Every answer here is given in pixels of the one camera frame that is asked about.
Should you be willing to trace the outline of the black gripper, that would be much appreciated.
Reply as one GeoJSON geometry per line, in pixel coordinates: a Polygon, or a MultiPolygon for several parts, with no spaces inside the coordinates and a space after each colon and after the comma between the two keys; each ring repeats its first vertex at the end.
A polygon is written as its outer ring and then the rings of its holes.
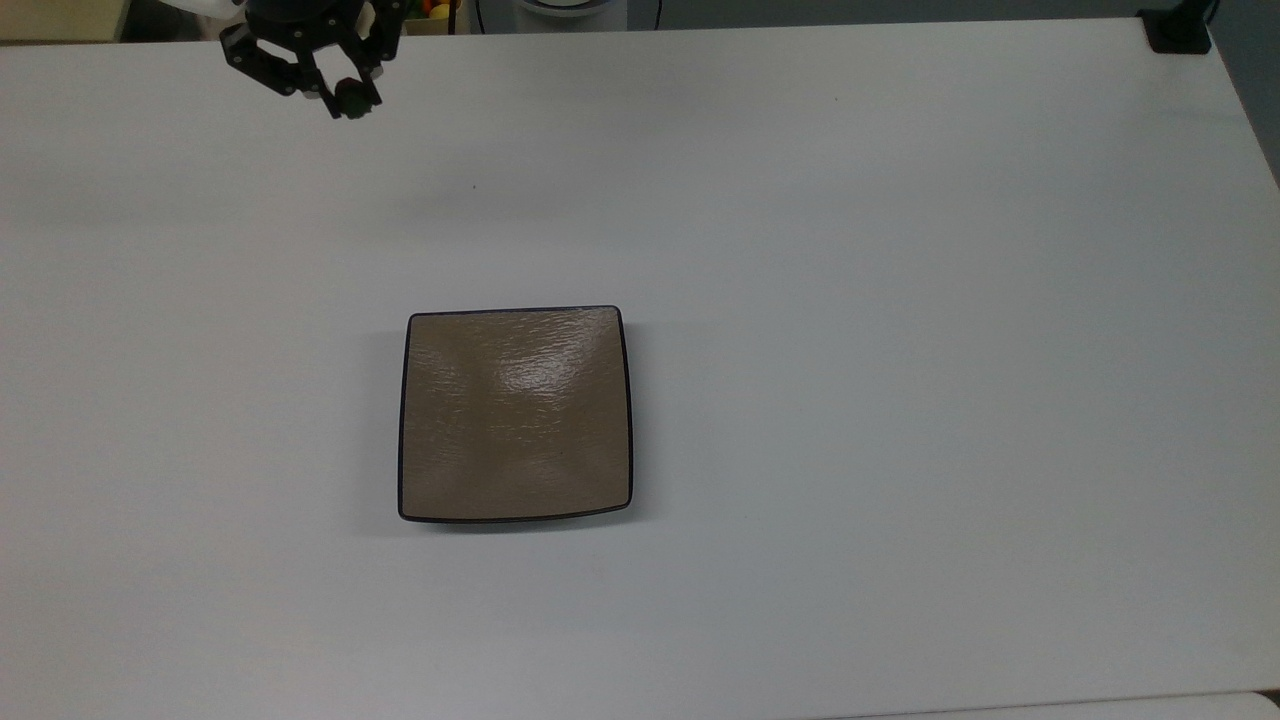
{"type": "Polygon", "coordinates": [[[339,119],[316,63],[319,50],[339,44],[326,23],[343,26],[343,54],[357,73],[343,78],[343,108],[372,109],[381,104],[375,79],[397,56],[408,9],[408,1],[246,1],[246,20],[223,29],[219,44],[229,67],[280,96],[319,99],[339,119]]]}

